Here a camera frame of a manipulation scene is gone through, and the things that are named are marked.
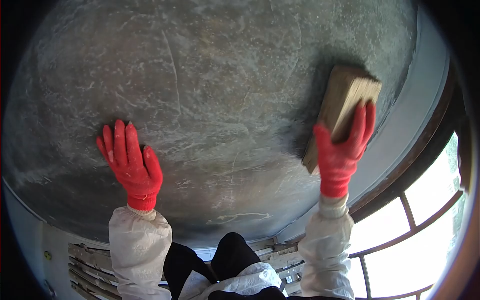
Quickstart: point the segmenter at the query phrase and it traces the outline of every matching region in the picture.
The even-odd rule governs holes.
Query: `red knit glove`
[[[355,108],[350,137],[344,143],[332,144],[329,130],[324,125],[314,125],[313,134],[318,148],[320,192],[331,198],[341,198],[348,193],[350,177],[357,170],[367,142],[375,126],[375,105],[361,102]]]
[[[97,137],[96,144],[117,180],[127,190],[128,205],[141,211],[152,210],[162,185],[163,174],[152,147],[144,147],[142,156],[133,124],[130,122],[125,127],[122,120],[115,122],[115,143],[112,130],[105,125],[103,138]]]

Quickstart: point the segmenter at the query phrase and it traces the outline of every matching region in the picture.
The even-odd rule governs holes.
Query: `ceiling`
[[[156,209],[175,241],[275,235],[318,199],[300,160],[333,65],[382,80],[380,128],[416,18],[402,0],[59,1],[11,88],[2,175],[48,223],[108,241],[126,194],[95,137],[120,118],[159,157]]]

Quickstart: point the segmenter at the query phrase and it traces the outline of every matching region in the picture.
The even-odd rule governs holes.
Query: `window pane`
[[[353,293],[356,298],[367,298],[367,288],[365,287],[365,278],[363,277],[360,258],[353,258],[350,261],[351,265],[348,279],[350,280]]]
[[[420,294],[420,300],[427,300],[428,299],[428,295],[430,295],[430,292],[432,291],[432,289],[429,289],[429,290],[426,290],[424,291],[423,293]]]
[[[417,225],[436,213],[458,191],[457,144],[454,133],[434,163],[405,191]]]
[[[413,237],[366,255],[372,297],[401,295],[434,283],[457,241],[460,211],[463,213],[463,208],[454,206]]]
[[[353,226],[348,253],[381,245],[409,230],[402,202],[396,198]]]

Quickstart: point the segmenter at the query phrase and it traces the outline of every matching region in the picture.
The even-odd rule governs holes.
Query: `white protective suit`
[[[304,297],[325,296],[354,300],[347,273],[353,220],[346,207],[347,197],[331,199],[320,196],[319,211],[306,227],[306,237],[299,252],[306,264],[301,279]],[[167,220],[155,210],[139,212],[124,206],[115,209],[108,224],[110,254],[118,291],[123,300],[168,300],[170,291],[158,286],[163,263],[172,241]],[[280,287],[281,280],[266,263],[256,263],[237,277],[219,283],[210,282],[192,271],[179,300],[206,300],[216,290],[253,295],[263,288]]]

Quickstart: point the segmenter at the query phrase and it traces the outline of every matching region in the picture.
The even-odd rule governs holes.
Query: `window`
[[[428,297],[461,227],[466,196],[459,190],[457,143],[453,133],[440,155],[414,183],[355,224],[349,253],[350,278],[360,282],[352,285],[357,298]]]

